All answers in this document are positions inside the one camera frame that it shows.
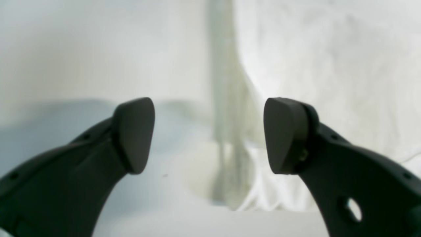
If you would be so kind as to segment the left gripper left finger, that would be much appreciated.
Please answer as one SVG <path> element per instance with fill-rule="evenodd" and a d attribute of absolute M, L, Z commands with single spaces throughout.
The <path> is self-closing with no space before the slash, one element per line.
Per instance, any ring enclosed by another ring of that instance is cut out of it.
<path fill-rule="evenodd" d="M 155 124 L 148 98 L 1 178 L 1 229 L 14 237 L 91 237 L 116 184 L 146 167 Z"/>

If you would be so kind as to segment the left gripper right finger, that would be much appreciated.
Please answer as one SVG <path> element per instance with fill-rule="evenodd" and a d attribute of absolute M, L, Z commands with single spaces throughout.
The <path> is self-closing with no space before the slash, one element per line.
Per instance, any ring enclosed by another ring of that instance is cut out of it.
<path fill-rule="evenodd" d="M 355 146 L 320 123 L 309 104 L 265 102 L 270 168 L 305 183 L 331 237 L 419 237 L 420 179 L 391 159 Z"/>

